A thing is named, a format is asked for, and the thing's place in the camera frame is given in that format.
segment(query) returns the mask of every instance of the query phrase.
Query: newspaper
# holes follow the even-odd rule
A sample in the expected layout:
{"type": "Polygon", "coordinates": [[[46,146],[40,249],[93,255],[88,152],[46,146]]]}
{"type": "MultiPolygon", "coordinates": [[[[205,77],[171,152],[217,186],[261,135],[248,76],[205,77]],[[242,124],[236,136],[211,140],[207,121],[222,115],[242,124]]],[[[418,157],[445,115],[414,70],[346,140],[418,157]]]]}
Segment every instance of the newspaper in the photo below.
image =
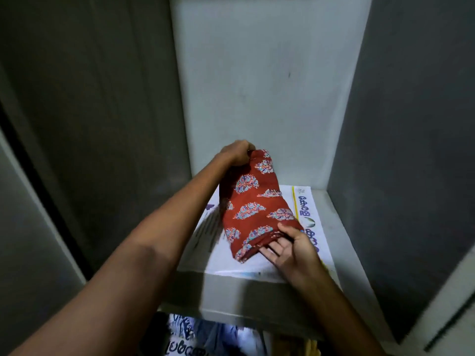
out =
{"type": "MultiPolygon", "coordinates": [[[[339,285],[335,264],[328,248],[324,230],[308,186],[279,185],[288,203],[330,276],[339,285]]],[[[179,271],[205,272],[214,275],[240,277],[267,282],[284,282],[275,266],[257,253],[245,263],[231,255],[219,215],[219,189],[216,189],[201,216],[195,232],[185,248],[178,266],[179,271]]]]}

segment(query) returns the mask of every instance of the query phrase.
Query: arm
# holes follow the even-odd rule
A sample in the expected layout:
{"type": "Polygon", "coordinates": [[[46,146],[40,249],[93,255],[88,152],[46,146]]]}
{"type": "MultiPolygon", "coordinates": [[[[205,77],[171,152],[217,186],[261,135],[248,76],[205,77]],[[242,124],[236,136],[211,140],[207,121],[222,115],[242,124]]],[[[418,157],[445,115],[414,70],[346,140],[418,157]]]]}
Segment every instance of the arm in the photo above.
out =
{"type": "Polygon", "coordinates": [[[254,146],[226,146],[117,247],[84,289],[12,355],[131,355],[220,180],[254,146]]]}
{"type": "Polygon", "coordinates": [[[260,252],[282,272],[302,295],[322,325],[337,354],[385,355],[381,345],[332,280],[305,233],[279,224],[294,239],[280,238],[260,252]]]}

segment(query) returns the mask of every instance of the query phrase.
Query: left hand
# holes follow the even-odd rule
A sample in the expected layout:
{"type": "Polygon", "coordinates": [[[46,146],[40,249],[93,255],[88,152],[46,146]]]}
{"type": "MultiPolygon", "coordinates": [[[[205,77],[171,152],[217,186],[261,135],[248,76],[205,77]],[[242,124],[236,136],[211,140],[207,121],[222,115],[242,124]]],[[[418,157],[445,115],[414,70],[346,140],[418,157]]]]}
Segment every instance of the left hand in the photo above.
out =
{"type": "Polygon", "coordinates": [[[232,144],[224,146],[220,154],[230,158],[231,166],[242,166],[249,162],[248,151],[255,150],[256,147],[246,140],[236,140],[232,144]]]}

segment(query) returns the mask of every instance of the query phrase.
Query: red printed fabric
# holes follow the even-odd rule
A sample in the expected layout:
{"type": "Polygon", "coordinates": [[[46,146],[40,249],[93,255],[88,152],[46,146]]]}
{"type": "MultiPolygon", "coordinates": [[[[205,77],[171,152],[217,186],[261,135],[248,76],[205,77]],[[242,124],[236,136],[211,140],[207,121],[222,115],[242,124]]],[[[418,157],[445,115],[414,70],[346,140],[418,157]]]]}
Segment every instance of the red printed fabric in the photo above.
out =
{"type": "Polygon", "coordinates": [[[303,230],[282,197],[266,150],[252,151],[248,165],[230,168],[219,185],[219,198],[231,252],[241,263],[283,236],[279,222],[303,230]]]}

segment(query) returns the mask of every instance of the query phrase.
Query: hand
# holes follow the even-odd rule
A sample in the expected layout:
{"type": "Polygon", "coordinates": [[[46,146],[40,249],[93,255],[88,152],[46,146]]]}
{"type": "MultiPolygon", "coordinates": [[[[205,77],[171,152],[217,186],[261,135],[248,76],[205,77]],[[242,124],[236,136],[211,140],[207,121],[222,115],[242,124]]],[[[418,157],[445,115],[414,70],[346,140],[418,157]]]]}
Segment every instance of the hand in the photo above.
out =
{"type": "Polygon", "coordinates": [[[269,248],[261,247],[259,251],[279,269],[292,286],[298,291],[304,291],[320,272],[326,272],[324,266],[305,233],[282,223],[277,226],[294,242],[281,237],[272,241],[269,248]]]}
{"type": "Polygon", "coordinates": [[[256,147],[246,140],[236,140],[232,144],[224,146],[221,155],[230,157],[231,166],[242,166],[249,162],[248,151],[255,150],[256,147]]]}

